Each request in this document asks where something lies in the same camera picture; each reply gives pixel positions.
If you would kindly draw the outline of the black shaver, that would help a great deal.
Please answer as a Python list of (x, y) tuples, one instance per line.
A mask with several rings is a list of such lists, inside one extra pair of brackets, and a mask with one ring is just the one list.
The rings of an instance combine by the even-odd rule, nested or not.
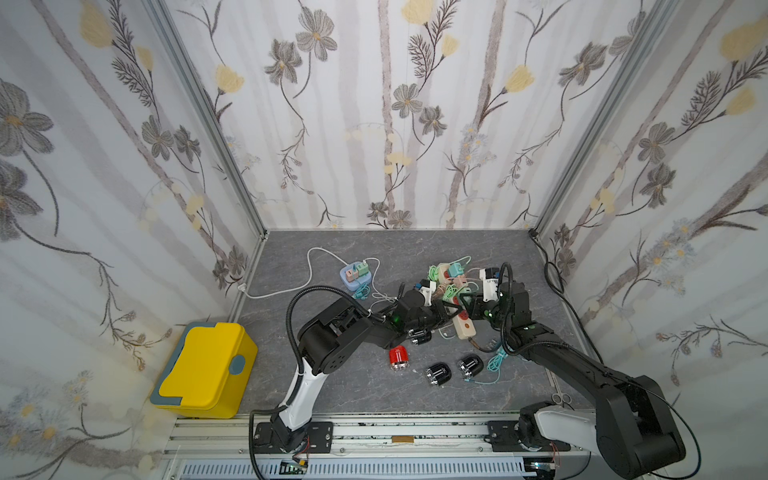
[(412, 329), (408, 333), (410, 342), (414, 345), (422, 345), (432, 339), (432, 332), (429, 329)]
[(471, 380), (485, 368), (485, 363), (477, 354), (468, 354), (458, 361), (458, 368), (464, 380)]
[(442, 386), (451, 380), (452, 371), (447, 363), (437, 362), (426, 369), (425, 375), (431, 385)]

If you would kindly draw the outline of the red shaver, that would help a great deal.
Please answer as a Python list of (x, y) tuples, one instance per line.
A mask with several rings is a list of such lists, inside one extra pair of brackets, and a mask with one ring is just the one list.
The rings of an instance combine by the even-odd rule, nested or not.
[(403, 345), (399, 345), (390, 349), (388, 354), (390, 367), (393, 370), (398, 371), (408, 367), (409, 355), (407, 349)]

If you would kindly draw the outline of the light green charger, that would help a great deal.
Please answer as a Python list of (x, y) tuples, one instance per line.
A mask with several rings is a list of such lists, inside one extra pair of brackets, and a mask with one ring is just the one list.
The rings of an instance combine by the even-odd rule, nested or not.
[(455, 298), (458, 295), (460, 291), (461, 289), (459, 287), (456, 287), (455, 285), (448, 285), (444, 292), (443, 299), (447, 301), (451, 301), (453, 298)]

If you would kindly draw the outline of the beige power strip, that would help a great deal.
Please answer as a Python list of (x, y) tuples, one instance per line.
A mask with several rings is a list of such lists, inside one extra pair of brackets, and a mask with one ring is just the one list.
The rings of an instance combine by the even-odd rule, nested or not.
[[(466, 277), (464, 264), (462, 260), (458, 260), (450, 263), (441, 263), (437, 266), (440, 269), (441, 277), (436, 281), (438, 286), (434, 297), (440, 298), (459, 308), (459, 312), (452, 318), (456, 337), (459, 340), (470, 340), (476, 335), (476, 329), (473, 321), (469, 319), (469, 314), (467, 313), (466, 306), (462, 302), (461, 297), (462, 294), (467, 295), (472, 293), (470, 281)], [(455, 285), (461, 289), (458, 295), (451, 301), (443, 299), (444, 292), (448, 285)]]

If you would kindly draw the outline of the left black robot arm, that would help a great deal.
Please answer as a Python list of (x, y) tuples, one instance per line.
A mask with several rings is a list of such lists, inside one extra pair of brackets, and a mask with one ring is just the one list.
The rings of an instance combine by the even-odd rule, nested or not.
[[(293, 313), (297, 304), (318, 292), (334, 294), (337, 300), (295, 332)], [(427, 303), (417, 290), (402, 289), (390, 305), (373, 310), (339, 288), (305, 287), (291, 299), (285, 316), (289, 346), (296, 361), (289, 390), (276, 407), (252, 413), (269, 417), (271, 440), (278, 450), (295, 452), (309, 442), (314, 405), (327, 377), (362, 344), (390, 350), (407, 339), (419, 339), (439, 329), (458, 318), (461, 311), (451, 301)]]

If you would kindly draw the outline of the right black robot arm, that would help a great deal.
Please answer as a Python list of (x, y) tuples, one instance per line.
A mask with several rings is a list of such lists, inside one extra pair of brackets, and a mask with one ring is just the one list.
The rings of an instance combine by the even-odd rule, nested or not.
[(647, 376), (632, 377), (598, 362), (535, 321), (522, 283), (502, 283), (490, 301), (481, 294), (461, 293), (458, 302), (470, 319), (497, 326), (500, 347), (508, 356), (546, 368), (592, 406), (577, 411), (558, 398), (521, 409), (513, 436), (522, 446), (537, 449), (560, 442), (579, 447), (600, 455), (624, 479), (685, 458), (673, 409), (659, 385)]

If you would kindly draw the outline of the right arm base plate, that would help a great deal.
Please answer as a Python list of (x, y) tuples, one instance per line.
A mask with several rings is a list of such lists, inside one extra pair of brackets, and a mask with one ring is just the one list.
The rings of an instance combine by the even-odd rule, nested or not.
[(487, 422), (487, 434), (483, 440), (495, 453), (555, 453), (569, 452), (572, 447), (560, 441), (547, 439), (525, 440), (516, 420), (492, 420)]

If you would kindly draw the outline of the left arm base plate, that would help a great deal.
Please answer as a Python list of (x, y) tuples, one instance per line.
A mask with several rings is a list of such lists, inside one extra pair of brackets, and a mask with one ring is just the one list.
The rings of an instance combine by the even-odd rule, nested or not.
[(333, 442), (332, 422), (311, 421), (298, 430), (279, 422), (260, 422), (250, 431), (249, 452), (254, 455), (329, 454)]

